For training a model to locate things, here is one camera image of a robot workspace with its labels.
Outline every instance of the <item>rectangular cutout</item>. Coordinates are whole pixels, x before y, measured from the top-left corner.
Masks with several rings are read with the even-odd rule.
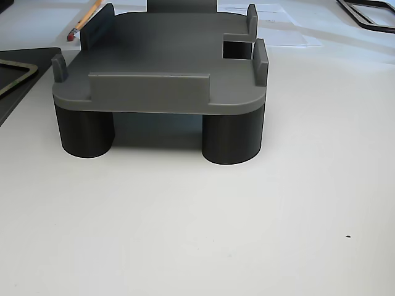
[[[223,58],[236,60],[252,59],[252,43],[251,42],[223,42]]]

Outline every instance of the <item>black cylindrical leg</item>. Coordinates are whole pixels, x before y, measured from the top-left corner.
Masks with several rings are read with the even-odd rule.
[[[112,112],[71,111],[55,105],[62,146],[77,157],[105,154],[115,137]]]
[[[260,151],[265,105],[242,115],[203,115],[202,153],[210,162],[232,165]]]

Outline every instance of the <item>yellow pencil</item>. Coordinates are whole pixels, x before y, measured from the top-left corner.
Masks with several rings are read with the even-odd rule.
[[[94,15],[94,13],[97,11],[99,8],[100,4],[102,3],[102,0],[97,0],[92,8],[86,13],[86,15],[77,23],[74,29],[70,31],[70,33],[67,35],[67,41],[73,41],[74,40],[74,35],[81,30],[81,28],[87,23],[87,21]]]

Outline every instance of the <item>gray plastic part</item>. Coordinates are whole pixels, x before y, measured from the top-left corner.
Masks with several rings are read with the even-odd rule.
[[[111,28],[115,18],[113,5],[106,5],[80,30],[81,49],[87,51]]]
[[[216,13],[217,0],[148,0],[148,12]]]
[[[62,54],[57,54],[52,58],[52,70],[55,82],[64,82],[69,77],[66,61]]]
[[[252,55],[252,64],[257,85],[267,85],[267,73],[269,70],[269,61],[265,50],[265,44],[262,39],[258,39],[254,46]]]
[[[262,107],[263,40],[255,43],[252,60],[223,58],[224,42],[256,41],[256,8],[250,5],[245,16],[217,13],[216,6],[212,0],[148,0],[148,12],[114,16],[107,4],[81,30],[83,50],[69,65],[69,77],[55,82],[55,104],[75,111],[206,115]]]

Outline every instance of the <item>3d printed stand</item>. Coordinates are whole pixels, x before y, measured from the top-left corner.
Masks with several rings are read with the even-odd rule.
[[[52,60],[63,148],[106,153],[112,112],[203,115],[202,153],[233,164],[260,150],[268,60],[257,12],[218,13],[217,0],[148,0],[147,12],[107,4],[81,30],[81,52]]]

